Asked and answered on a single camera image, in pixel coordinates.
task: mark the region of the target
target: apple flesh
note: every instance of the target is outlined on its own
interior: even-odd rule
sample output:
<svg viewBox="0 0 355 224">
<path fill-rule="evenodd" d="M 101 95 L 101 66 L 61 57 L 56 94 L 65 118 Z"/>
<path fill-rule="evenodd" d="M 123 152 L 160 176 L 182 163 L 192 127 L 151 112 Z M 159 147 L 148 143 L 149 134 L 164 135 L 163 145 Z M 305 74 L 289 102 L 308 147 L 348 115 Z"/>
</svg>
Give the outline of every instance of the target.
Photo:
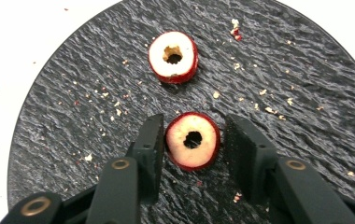
<svg viewBox="0 0 355 224">
<path fill-rule="evenodd" d="M 220 147 L 220 130 L 205 114 L 187 112 L 174 119 L 165 131 L 170 160 L 185 171 L 209 166 Z"/>
<path fill-rule="evenodd" d="M 197 70 L 197 47 L 181 32 L 164 33 L 150 45 L 149 63 L 161 82 L 183 83 L 190 80 Z"/>
</svg>

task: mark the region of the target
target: dark slate plate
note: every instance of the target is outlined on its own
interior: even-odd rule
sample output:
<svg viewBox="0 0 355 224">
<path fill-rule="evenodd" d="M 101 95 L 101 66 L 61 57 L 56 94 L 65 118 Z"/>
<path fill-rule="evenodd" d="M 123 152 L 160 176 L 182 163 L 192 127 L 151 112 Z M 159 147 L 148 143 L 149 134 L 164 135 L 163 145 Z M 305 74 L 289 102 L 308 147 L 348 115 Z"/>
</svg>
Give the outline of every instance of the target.
<svg viewBox="0 0 355 224">
<path fill-rule="evenodd" d="M 240 42 L 229 35 L 231 19 L 241 22 Z M 192 36 L 199 49 L 198 71 L 184 85 L 161 85 L 149 68 L 146 44 L 170 30 Z M 311 162 L 355 199 L 355 176 L 348 175 L 355 174 L 355 62 L 333 38 L 270 0 L 131 0 L 80 27 L 38 75 L 11 144 L 9 206 L 34 192 L 67 199 L 96 184 L 102 165 L 125 154 L 147 116 L 164 113 L 166 125 L 176 111 L 207 113 L 221 131 L 226 114 L 249 118 L 280 155 Z M 83 160 L 90 154 L 92 161 Z M 165 157 L 160 200 L 142 206 L 142 222 L 268 222 L 266 207 L 233 202 L 238 191 L 223 148 L 212 167 L 195 173 Z"/>
</svg>

